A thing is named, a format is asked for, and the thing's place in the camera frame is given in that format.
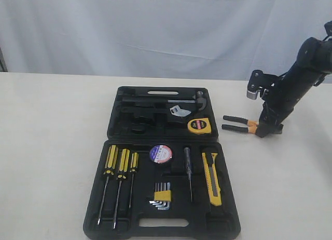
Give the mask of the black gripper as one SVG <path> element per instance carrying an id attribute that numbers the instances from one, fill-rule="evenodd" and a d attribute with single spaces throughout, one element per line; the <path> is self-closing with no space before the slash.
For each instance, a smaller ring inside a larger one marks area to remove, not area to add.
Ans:
<path id="1" fill-rule="evenodd" d="M 281 122 L 291 114 L 295 105 L 322 75 L 321 71 L 301 67 L 295 62 L 273 87 L 264 92 L 263 110 L 255 135 L 264 138 L 269 134 L 282 134 Z"/>

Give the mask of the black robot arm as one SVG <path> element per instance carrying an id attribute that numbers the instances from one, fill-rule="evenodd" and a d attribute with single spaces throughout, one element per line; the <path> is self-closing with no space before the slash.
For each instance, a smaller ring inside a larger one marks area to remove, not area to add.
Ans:
<path id="1" fill-rule="evenodd" d="M 301 45 L 296 61 L 280 76 L 254 70 L 247 97 L 263 99 L 263 110 L 255 132 L 260 138 L 282 132 L 282 122 L 311 87 L 319 86 L 331 74 L 331 40 L 310 37 Z"/>

